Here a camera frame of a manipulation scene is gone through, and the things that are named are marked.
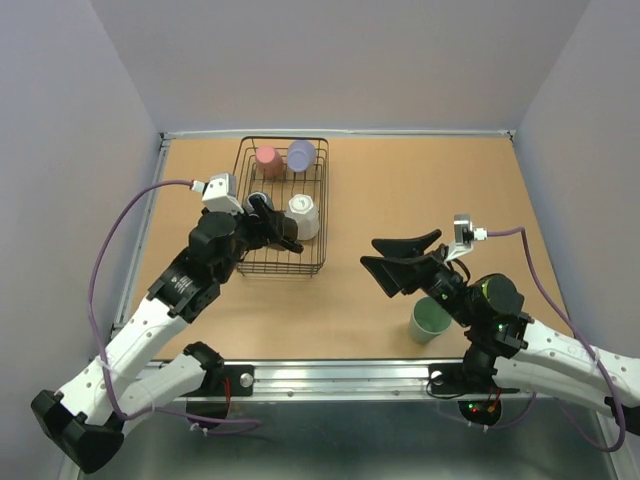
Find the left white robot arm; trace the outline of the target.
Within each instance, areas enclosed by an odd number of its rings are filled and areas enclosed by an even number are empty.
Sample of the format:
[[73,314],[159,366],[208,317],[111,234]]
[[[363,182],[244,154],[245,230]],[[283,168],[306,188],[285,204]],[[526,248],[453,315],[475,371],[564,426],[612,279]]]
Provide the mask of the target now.
[[57,390],[31,402],[45,435],[82,472],[94,473],[113,459],[127,433],[177,397],[215,392],[224,361],[202,342],[188,345],[166,367],[138,374],[155,354],[214,302],[236,265],[252,250],[277,245],[300,253],[295,221],[274,210],[261,194],[249,210],[203,210],[187,246],[149,288],[138,308],[99,354]]

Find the aluminium mounting rail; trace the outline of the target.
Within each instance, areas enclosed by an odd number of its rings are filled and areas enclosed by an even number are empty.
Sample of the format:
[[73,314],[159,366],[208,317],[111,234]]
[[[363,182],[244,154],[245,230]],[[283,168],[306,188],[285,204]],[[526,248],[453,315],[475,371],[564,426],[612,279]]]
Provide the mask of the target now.
[[[318,361],[226,361],[225,364],[251,364],[255,367],[253,394],[241,400],[277,401],[373,401],[398,397],[415,400],[430,398],[425,393],[429,367],[459,363],[459,359],[430,360],[318,360]],[[596,368],[579,379],[540,365],[500,358],[497,374],[491,379],[502,395],[532,394],[552,396],[591,409],[606,408],[610,395]],[[178,387],[176,397],[186,397]]]

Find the grey ceramic mug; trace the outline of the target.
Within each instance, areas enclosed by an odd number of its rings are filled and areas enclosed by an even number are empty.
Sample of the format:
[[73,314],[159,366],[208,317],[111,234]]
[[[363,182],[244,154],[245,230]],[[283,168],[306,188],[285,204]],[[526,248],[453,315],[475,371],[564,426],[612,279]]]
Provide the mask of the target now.
[[251,192],[244,200],[243,209],[246,217],[263,221],[270,221],[274,213],[271,198],[262,191]]

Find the white ceramic mug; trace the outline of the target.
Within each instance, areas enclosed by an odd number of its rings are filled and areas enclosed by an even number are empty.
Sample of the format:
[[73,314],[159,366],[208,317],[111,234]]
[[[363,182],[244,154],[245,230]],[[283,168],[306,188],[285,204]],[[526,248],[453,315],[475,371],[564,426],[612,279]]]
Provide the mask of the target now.
[[306,194],[296,194],[288,202],[285,215],[296,222],[297,239],[308,241],[319,232],[319,210],[313,199]]

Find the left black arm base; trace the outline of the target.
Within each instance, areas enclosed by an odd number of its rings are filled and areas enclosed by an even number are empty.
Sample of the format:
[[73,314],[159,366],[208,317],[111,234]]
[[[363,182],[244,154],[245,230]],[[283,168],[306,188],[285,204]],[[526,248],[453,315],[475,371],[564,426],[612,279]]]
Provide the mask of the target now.
[[226,419],[233,400],[253,394],[255,367],[251,364],[225,364],[208,374],[203,385],[186,395],[186,412],[208,418]]

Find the green plastic cup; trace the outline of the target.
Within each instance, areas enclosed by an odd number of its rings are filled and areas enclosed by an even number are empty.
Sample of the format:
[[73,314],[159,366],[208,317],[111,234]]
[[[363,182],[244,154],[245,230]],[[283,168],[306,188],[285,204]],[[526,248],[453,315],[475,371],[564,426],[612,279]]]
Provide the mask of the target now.
[[452,324],[449,314],[431,297],[418,300],[412,310],[408,333],[417,344],[427,344],[446,332]]

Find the purple plastic cup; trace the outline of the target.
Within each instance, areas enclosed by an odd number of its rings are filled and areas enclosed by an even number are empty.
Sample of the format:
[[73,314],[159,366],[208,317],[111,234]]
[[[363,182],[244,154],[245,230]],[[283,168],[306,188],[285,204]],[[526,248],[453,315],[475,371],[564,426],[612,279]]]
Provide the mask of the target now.
[[309,140],[298,139],[289,145],[286,164],[291,171],[305,172],[314,164],[315,160],[316,148]]

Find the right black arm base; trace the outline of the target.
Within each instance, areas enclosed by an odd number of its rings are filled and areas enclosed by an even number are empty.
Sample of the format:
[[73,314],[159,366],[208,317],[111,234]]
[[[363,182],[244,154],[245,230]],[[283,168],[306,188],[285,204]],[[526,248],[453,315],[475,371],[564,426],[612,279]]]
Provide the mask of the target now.
[[496,427],[502,417],[503,390],[490,378],[473,378],[462,363],[444,363],[429,367],[425,393],[436,400],[457,402],[460,419],[481,427]]

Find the pink plastic cup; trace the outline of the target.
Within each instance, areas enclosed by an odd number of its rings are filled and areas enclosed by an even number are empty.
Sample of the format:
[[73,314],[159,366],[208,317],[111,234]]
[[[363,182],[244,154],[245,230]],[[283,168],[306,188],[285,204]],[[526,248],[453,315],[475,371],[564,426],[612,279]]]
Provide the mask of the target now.
[[284,170],[284,161],[280,152],[270,145],[261,145],[257,148],[255,162],[264,178],[275,178]]

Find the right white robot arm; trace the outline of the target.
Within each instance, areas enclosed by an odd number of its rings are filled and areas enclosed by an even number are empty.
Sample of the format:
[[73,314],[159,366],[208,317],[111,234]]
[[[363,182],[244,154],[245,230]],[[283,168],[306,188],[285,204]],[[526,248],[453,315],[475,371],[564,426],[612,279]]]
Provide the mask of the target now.
[[464,229],[448,245],[435,230],[411,239],[375,239],[376,255],[360,262],[385,294],[423,291],[470,343],[454,383],[478,392],[491,386],[532,390],[613,417],[628,431],[639,420],[639,361],[564,335],[524,310],[524,297],[505,275],[467,278],[462,256],[482,229]]

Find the black wire dish rack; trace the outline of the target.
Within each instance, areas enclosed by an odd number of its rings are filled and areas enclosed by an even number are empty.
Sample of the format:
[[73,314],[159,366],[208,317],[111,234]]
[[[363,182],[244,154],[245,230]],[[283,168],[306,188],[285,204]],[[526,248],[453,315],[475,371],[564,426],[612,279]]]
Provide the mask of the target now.
[[[276,210],[284,211],[289,200],[296,194],[309,196],[318,208],[319,232],[304,240],[304,251],[294,254],[289,251],[262,249],[249,253],[239,266],[239,271],[248,274],[289,274],[312,276],[319,272],[326,259],[328,226],[328,179],[329,143],[323,137],[310,137],[304,141],[312,154],[309,167],[295,172],[288,166],[289,147],[297,142],[296,137],[246,136],[239,144],[233,174],[237,178],[238,197],[244,200],[249,194],[261,191],[269,196]],[[271,147],[283,160],[283,170],[269,178],[260,170],[258,150]]]

